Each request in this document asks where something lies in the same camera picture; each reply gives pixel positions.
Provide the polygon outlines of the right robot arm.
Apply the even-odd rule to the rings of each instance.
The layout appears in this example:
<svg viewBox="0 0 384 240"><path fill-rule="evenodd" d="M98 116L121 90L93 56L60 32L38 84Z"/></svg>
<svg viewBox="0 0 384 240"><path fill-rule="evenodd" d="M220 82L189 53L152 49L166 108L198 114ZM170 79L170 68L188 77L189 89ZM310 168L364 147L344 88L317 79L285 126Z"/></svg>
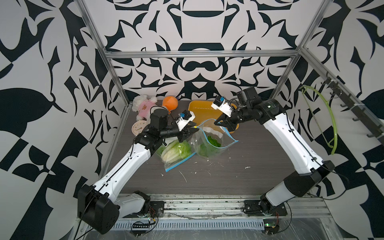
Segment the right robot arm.
<svg viewBox="0 0 384 240"><path fill-rule="evenodd" d="M263 213L292 198L302 197L334 170L331 161L324 161L305 142L277 100L263 101L254 87L238 92L237 98L240 104L237 108L232 107L225 97L215 98L211 106L222 112L215 125L233 132L240 123L260 123L275 137L295 168L292 174L262 195L260 208Z"/></svg>

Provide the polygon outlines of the clear zipper bag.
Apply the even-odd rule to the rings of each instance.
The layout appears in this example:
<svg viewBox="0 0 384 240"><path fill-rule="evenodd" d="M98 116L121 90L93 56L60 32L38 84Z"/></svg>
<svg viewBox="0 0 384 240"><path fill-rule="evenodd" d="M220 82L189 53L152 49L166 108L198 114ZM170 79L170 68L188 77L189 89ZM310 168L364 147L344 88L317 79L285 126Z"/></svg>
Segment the clear zipper bag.
<svg viewBox="0 0 384 240"><path fill-rule="evenodd" d="M165 139L165 144L158 148L156 154L164 163L166 172L176 168L196 154L188 141L180 143L177 137Z"/></svg>
<svg viewBox="0 0 384 240"><path fill-rule="evenodd" d="M230 132L215 125L215 119L208 119L202 122L199 129L190 139L190 144L196 154L209 159L221 155L226 149L236 144Z"/></svg>

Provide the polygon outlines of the chinese cabbage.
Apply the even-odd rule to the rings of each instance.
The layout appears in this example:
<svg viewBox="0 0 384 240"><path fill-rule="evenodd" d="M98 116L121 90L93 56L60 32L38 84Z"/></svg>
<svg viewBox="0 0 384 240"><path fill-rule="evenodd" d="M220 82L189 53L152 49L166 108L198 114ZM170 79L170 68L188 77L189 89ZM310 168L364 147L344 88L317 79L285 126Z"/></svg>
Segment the chinese cabbage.
<svg viewBox="0 0 384 240"><path fill-rule="evenodd" d="M175 140L168 144L162 151L161 159L166 164L173 164L184 160L193 154L194 151L187 141L180 143L178 140Z"/></svg>
<svg viewBox="0 0 384 240"><path fill-rule="evenodd" d="M217 156L221 152L221 143L217 140L208 136L208 142L205 141L198 146L197 153L201 157L209 158Z"/></svg>

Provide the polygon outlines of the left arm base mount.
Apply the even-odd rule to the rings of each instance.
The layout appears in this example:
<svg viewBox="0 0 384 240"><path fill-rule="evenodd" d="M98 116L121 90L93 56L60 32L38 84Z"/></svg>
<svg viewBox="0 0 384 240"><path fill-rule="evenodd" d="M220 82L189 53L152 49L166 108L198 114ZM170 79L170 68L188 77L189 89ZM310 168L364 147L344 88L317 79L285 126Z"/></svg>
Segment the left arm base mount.
<svg viewBox="0 0 384 240"><path fill-rule="evenodd" d="M164 214L165 202L164 201L150 201L145 204L144 209L139 213L132 213L123 218L156 218Z"/></svg>

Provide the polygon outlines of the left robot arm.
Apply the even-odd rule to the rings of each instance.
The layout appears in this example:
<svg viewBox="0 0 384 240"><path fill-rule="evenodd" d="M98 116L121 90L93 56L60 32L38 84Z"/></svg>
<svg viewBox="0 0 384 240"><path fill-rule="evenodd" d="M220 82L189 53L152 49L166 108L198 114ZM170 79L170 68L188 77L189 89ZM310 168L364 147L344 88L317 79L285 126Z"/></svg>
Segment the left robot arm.
<svg viewBox="0 0 384 240"><path fill-rule="evenodd" d="M176 119L169 111L158 108L150 115L150 123L133 140L126 155L95 184L84 185L78 192L78 217L100 234L106 234L119 218L150 212L151 198L136 191L118 196L134 173L151 158L168 138L181 143L198 131L195 114L185 110Z"/></svg>

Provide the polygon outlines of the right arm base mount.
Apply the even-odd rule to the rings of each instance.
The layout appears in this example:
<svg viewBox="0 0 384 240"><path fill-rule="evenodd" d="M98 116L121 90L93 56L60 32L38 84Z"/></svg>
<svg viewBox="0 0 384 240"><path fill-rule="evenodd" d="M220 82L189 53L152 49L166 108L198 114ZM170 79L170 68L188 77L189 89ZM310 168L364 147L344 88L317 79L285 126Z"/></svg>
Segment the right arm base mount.
<svg viewBox="0 0 384 240"><path fill-rule="evenodd" d="M258 217L286 216L288 214L284 203L272 206L266 200L245 200L243 213Z"/></svg>

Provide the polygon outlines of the yellow plastic tray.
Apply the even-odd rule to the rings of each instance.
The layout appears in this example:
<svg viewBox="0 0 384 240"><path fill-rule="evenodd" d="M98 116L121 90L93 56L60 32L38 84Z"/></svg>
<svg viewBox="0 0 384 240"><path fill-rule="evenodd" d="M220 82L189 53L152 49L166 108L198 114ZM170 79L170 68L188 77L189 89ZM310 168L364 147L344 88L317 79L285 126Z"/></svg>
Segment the yellow plastic tray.
<svg viewBox="0 0 384 240"><path fill-rule="evenodd" d="M220 117L222 112L220 110L215 110L211 107L212 101L200 101L195 100L189 103L188 110L193 112L195 118L193 122L197 125L200 125L202 122L208 119L217 119Z"/></svg>

